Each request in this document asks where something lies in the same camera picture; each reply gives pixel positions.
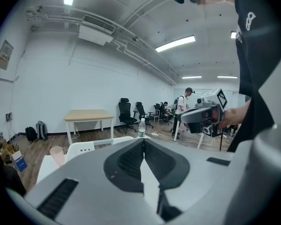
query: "sneaker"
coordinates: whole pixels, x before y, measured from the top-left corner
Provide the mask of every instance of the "sneaker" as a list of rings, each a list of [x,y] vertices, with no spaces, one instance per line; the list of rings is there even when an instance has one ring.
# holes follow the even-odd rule
[[[172,133],[172,137],[175,137],[175,134],[173,134],[173,133]],[[177,138],[176,138],[176,139],[179,139],[179,137],[177,136]]]

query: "black shirt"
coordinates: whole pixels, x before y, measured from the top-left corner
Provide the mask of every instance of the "black shirt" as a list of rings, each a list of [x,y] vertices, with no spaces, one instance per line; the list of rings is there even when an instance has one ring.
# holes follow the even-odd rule
[[[244,121],[228,151],[271,127],[274,120],[259,93],[281,59],[281,0],[235,0],[240,64],[239,93],[252,97]]]

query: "backpack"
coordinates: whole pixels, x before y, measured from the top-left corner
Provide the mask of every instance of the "backpack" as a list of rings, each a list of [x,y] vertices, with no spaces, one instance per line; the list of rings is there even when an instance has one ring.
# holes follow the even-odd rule
[[[37,139],[37,133],[33,127],[27,127],[25,133],[28,141],[34,142]]]
[[[37,122],[37,139],[48,139],[47,126],[42,121]]]
[[[180,97],[177,97],[174,101],[173,108],[172,108],[173,112],[177,110],[178,100]]]

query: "jeans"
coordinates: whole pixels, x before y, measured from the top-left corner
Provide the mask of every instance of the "jeans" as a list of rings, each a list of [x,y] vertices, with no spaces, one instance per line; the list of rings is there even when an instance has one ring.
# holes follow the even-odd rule
[[[177,122],[178,122],[178,114],[174,115],[174,127],[173,127],[173,134],[176,133],[176,127],[177,127]]]

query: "ceiling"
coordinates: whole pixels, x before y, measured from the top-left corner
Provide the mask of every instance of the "ceiling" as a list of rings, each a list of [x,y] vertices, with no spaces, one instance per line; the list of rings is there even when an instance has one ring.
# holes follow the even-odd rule
[[[239,76],[235,40],[230,38],[231,31],[237,28],[237,14],[229,4],[197,6],[188,0],[184,4],[174,0],[74,0],[71,8],[79,10],[68,10],[63,0],[26,0],[26,7],[33,12],[28,19],[36,29],[77,31],[77,25],[68,21],[82,19],[83,11],[114,21],[140,41],[132,42],[131,33],[121,28],[117,29],[119,37],[150,53],[147,57],[162,71],[175,74],[172,78],[177,83],[182,76],[201,75],[202,81],[209,82],[217,81],[218,75]],[[154,50],[190,35],[195,36],[196,42],[159,54]]]

